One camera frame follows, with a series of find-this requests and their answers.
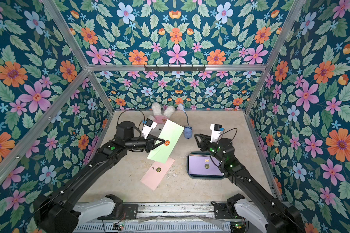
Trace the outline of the light green envelope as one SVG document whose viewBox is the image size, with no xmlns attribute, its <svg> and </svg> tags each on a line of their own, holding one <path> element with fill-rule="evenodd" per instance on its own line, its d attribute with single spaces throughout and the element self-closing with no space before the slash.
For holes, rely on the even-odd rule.
<svg viewBox="0 0 350 233">
<path fill-rule="evenodd" d="M 161 130 L 161 133 L 158 136 L 158 138 L 166 140 L 165 147 L 158 153 L 150 152 L 147 159 L 153 160 L 155 162 L 165 163 L 170 157 L 183 131 L 184 127 L 170 120 L 167 120 Z"/>
</svg>

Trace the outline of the pink envelope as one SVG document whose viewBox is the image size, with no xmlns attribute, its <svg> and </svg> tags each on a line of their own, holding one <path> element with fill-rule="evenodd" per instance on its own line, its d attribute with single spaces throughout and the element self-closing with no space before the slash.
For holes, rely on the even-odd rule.
<svg viewBox="0 0 350 233">
<path fill-rule="evenodd" d="M 142 177 L 141 182 L 151 190 L 155 190 L 174 163 L 174 159 L 169 158 L 165 163 L 154 162 L 149 170 Z"/>
</svg>

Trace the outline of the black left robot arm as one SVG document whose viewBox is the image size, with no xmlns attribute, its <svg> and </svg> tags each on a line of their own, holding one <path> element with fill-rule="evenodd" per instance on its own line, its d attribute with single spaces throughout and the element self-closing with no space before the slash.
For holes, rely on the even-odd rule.
<svg viewBox="0 0 350 233">
<path fill-rule="evenodd" d="M 129 151 L 150 152 L 167 140 L 149 132 L 139 137 L 131 121 L 123 121 L 116 127 L 112 140 L 102 145 L 92 160 L 73 178 L 48 196 L 39 196 L 34 201 L 34 221 L 47 233 L 71 233 L 77 226 L 104 216 L 114 219 L 124 218 L 123 201 L 115 195 L 78 205 L 84 193 L 108 170 L 115 166 Z"/>
</svg>

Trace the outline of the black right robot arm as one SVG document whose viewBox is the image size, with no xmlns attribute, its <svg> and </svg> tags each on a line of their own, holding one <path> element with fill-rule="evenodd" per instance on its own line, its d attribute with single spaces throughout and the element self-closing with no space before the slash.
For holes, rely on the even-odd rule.
<svg viewBox="0 0 350 233">
<path fill-rule="evenodd" d="M 301 214 L 294 206 L 286 206 L 273 197 L 250 174 L 235 156 L 232 140 L 212 139 L 204 134 L 195 136 L 198 148 L 219 161 L 222 175 L 244 193 L 227 200 L 231 215 L 241 216 L 262 233 L 303 233 L 305 226 Z"/>
</svg>

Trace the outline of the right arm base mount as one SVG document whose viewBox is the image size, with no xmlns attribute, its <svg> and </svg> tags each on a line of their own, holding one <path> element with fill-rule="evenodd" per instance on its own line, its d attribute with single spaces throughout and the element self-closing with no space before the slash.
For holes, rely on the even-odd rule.
<svg viewBox="0 0 350 233">
<path fill-rule="evenodd" d="M 258 207 L 249 202 L 242 194 L 236 194 L 226 203 L 211 202 L 216 219 L 245 220 L 255 226 L 261 233 L 267 233 L 268 222 Z"/>
</svg>

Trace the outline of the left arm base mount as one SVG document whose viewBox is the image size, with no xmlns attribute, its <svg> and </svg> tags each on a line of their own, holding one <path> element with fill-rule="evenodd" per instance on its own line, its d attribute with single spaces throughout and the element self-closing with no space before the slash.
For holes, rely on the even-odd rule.
<svg viewBox="0 0 350 233">
<path fill-rule="evenodd" d="M 138 204 L 124 203 L 115 195 L 106 195 L 104 198 L 90 202 L 78 203 L 73 211 L 79 212 L 78 225 L 92 220 L 122 220 L 136 219 Z"/>
</svg>

